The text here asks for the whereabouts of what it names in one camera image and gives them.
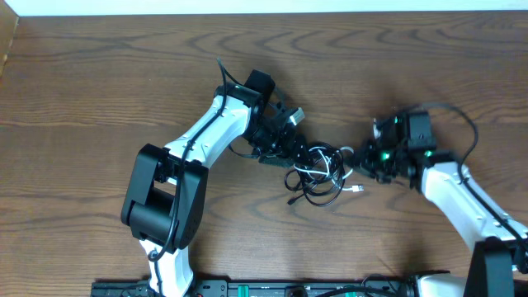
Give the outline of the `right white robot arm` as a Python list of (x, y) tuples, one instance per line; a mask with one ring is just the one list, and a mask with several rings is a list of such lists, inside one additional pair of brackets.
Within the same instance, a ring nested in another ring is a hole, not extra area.
[(410, 276), (398, 296), (525, 296), (527, 227), (514, 220), (473, 179), (450, 151), (439, 151), (426, 111), (378, 120), (374, 136), (347, 160), (351, 168), (381, 184), (408, 179), (450, 221), (471, 253), (466, 277), (448, 271)]

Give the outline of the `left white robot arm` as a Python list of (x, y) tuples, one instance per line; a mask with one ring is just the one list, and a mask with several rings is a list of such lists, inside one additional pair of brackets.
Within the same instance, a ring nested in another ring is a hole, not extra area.
[[(209, 170), (237, 137), (260, 163), (314, 163), (296, 131), (303, 110), (271, 105), (276, 84), (269, 74), (254, 69), (239, 83), (223, 72), (222, 79), (209, 110), (186, 133), (162, 147), (145, 144), (134, 162), (120, 218), (148, 256), (150, 296), (183, 296), (191, 288), (188, 247), (202, 219)], [(270, 106), (273, 116), (265, 114)]]

